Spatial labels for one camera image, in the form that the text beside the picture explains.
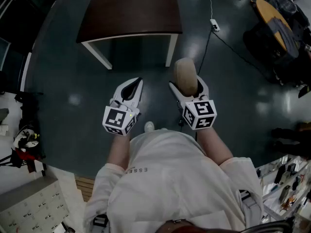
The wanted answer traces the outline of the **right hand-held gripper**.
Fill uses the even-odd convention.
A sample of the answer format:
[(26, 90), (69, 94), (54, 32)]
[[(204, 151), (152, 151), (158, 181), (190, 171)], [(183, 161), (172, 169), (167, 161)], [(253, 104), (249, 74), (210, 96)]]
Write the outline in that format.
[(197, 93), (186, 97), (175, 83), (169, 81), (169, 87), (174, 97), (182, 107), (181, 116), (192, 130), (201, 130), (212, 127), (217, 112), (213, 100), (209, 99), (209, 88), (204, 80), (197, 75)]

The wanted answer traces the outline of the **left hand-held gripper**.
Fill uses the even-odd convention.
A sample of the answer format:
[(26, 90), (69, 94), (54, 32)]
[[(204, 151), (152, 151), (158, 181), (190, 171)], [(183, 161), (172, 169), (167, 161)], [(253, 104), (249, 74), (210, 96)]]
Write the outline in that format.
[(138, 105), (142, 89), (142, 78), (129, 79), (117, 87), (110, 105), (104, 111), (102, 125), (107, 132), (128, 135), (140, 114)]

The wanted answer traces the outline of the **tan cylindrical object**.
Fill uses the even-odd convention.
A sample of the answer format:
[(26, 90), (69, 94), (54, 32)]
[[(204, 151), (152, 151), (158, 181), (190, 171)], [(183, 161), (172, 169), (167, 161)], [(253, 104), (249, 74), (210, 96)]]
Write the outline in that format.
[(197, 73), (191, 58), (182, 58), (175, 62), (174, 82), (186, 97), (193, 96), (197, 93)]

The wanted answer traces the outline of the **person's left forearm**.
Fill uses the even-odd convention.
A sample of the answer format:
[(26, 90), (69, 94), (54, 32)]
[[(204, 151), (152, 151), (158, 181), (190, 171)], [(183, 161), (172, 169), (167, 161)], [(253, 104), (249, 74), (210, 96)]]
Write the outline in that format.
[(107, 163), (122, 167), (124, 170), (128, 168), (130, 158), (130, 135), (115, 135)]

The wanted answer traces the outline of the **person's right forearm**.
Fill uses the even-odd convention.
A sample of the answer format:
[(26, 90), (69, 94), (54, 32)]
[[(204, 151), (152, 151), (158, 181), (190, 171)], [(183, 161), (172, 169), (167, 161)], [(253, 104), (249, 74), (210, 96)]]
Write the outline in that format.
[(232, 152), (212, 127), (198, 130), (196, 133), (197, 142), (206, 156), (217, 165), (221, 165), (223, 162), (233, 158)]

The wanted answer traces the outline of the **dark brown wooden table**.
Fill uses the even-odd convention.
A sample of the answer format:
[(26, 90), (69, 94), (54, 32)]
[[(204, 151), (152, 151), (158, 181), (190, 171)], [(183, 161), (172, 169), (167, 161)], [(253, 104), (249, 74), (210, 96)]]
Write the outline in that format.
[(91, 0), (84, 14), (76, 43), (82, 44), (108, 70), (112, 64), (94, 45), (97, 41), (145, 35), (168, 35), (165, 66), (173, 58), (182, 34), (177, 0)]

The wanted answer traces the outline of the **person's white shirt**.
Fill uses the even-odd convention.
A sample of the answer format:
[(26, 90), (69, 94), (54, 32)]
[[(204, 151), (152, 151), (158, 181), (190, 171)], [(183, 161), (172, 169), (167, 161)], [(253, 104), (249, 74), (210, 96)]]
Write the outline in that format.
[(154, 130), (130, 138), (126, 170), (106, 163), (86, 204), (86, 233), (228, 233), (259, 225), (262, 188), (250, 158), (217, 165), (185, 133)]

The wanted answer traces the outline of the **round yellow table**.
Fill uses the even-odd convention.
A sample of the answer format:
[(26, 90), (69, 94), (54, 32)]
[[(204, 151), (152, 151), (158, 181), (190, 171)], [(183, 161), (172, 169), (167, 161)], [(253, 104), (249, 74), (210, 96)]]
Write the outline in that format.
[[(282, 21), (282, 23), (291, 31), (291, 27), (287, 23), (287, 21), (284, 19), (284, 17), (280, 14), (280, 12), (273, 7), (270, 3), (268, 3), (265, 0), (256, 0), (256, 8), (260, 14), (260, 17), (263, 19), (263, 21), (268, 24), (268, 22), (273, 19), (277, 18)], [(277, 42), (282, 46), (282, 48), (287, 51), (285, 43), (281, 37), (280, 32), (274, 33), (274, 38), (277, 40)]]

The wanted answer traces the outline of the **white and black device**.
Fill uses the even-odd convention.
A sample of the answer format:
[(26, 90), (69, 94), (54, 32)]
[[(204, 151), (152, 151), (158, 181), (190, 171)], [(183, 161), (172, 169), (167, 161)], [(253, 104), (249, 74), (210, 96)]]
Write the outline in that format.
[(22, 127), (15, 136), (13, 146), (26, 152), (30, 148), (34, 148), (39, 144), (40, 134), (36, 133), (31, 127)]

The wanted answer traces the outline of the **white shelf rack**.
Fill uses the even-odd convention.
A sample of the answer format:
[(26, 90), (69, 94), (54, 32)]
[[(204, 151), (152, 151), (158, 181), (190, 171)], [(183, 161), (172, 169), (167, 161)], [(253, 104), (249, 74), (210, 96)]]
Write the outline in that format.
[(263, 194), (261, 223), (286, 220), (303, 209), (311, 191), (311, 161), (285, 155), (256, 172)]

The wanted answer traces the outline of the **black tripod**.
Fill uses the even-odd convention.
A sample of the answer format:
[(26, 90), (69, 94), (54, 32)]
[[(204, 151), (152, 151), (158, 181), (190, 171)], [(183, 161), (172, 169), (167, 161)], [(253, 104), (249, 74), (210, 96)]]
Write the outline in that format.
[(10, 166), (21, 168), (27, 165), (26, 161), (20, 159), (16, 151), (12, 151), (11, 155), (0, 159), (0, 166)]

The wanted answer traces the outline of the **grey drawer cabinet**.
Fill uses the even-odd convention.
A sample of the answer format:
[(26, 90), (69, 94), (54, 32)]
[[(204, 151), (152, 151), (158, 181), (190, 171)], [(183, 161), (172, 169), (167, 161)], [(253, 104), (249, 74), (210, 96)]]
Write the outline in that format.
[(56, 178), (41, 177), (0, 195), (0, 233), (53, 233), (68, 216)]

